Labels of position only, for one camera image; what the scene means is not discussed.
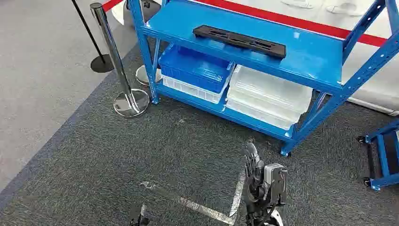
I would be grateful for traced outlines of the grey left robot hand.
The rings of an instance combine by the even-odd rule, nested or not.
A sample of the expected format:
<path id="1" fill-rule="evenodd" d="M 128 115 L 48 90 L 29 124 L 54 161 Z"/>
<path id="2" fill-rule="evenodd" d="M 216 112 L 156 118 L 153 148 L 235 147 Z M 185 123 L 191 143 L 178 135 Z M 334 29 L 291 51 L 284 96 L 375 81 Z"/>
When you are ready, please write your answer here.
<path id="1" fill-rule="evenodd" d="M 147 226 L 150 222 L 150 219 L 143 216 L 139 215 L 137 218 L 132 218 L 130 220 L 129 226 Z"/>

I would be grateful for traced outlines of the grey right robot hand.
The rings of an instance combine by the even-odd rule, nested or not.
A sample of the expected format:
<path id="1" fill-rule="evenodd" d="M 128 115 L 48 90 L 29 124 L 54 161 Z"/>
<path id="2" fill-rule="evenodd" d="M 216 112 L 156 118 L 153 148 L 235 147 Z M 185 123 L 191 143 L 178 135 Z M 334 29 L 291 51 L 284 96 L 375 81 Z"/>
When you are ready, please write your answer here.
<path id="1" fill-rule="evenodd" d="M 259 191 L 264 181 L 265 163 L 261 159 L 255 145 L 252 142 L 246 143 L 244 151 L 245 157 L 245 182 L 244 182 L 244 202 L 248 214 L 256 212 L 256 203 L 263 198 L 264 189 Z"/>

